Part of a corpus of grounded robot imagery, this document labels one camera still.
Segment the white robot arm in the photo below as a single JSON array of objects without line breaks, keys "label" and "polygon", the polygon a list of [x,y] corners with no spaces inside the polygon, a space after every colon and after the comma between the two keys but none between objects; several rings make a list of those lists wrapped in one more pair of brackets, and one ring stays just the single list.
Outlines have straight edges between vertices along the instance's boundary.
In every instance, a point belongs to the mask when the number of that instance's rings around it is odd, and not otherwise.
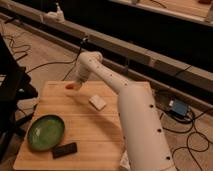
[{"label": "white robot arm", "polygon": [[150,89],[102,64],[100,52],[82,52],[75,82],[81,86],[91,73],[118,95],[118,112],[131,171],[177,171]]}]

